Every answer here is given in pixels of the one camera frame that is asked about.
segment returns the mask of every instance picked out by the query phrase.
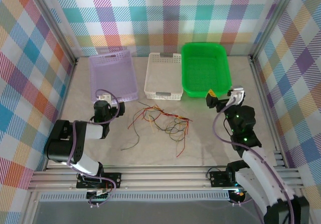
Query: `purple basket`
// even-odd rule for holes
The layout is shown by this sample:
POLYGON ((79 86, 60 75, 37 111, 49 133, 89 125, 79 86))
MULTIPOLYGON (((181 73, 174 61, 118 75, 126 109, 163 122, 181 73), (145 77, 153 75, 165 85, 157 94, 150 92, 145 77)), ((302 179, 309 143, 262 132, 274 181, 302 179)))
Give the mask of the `purple basket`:
POLYGON ((91 56, 89 70, 93 102, 97 101, 97 89, 108 90, 123 102, 138 99, 136 75, 129 50, 91 56))

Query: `green plastic tray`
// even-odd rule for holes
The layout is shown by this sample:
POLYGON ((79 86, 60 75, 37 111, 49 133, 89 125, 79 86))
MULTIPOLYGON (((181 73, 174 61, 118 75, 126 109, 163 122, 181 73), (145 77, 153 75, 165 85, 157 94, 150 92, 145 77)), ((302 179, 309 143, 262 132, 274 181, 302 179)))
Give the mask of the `green plastic tray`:
POLYGON ((226 51, 216 43, 191 42, 182 47, 182 84, 190 97, 217 97, 232 86, 226 51))

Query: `yellow tag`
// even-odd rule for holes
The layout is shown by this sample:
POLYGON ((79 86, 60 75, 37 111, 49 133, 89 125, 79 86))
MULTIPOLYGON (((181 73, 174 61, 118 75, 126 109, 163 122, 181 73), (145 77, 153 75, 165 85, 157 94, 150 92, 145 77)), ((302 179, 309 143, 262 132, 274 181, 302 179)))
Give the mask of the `yellow tag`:
POLYGON ((209 90, 208 92, 207 92, 211 97, 216 97, 216 94, 213 92, 213 90, 209 90))

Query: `plastic basket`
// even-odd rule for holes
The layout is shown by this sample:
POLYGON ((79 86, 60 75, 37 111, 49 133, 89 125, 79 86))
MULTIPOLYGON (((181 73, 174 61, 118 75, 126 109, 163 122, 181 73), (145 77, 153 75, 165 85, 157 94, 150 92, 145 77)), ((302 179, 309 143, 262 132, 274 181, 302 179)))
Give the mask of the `plastic basket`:
POLYGON ((112 92, 119 101, 138 99, 138 88, 129 50, 89 57, 91 100, 97 101, 96 90, 112 92))
POLYGON ((226 51, 216 43, 187 43, 182 47, 182 84, 190 97, 219 97, 232 86, 226 51))
POLYGON ((149 99, 181 100, 181 55, 150 53, 145 80, 145 94, 149 99))

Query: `plaid fabric backdrop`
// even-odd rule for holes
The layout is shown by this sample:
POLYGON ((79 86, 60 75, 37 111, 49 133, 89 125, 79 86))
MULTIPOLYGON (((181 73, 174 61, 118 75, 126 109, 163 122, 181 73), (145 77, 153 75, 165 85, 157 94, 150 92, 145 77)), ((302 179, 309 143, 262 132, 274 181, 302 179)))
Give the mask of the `plaid fabric backdrop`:
POLYGON ((321 223, 321 0, 291 0, 259 62, 287 159, 321 223))
POLYGON ((76 54, 130 49, 133 56, 218 42, 248 55, 279 0, 46 0, 76 54))
POLYGON ((0 223, 17 223, 72 65, 33 0, 0 0, 0 223))

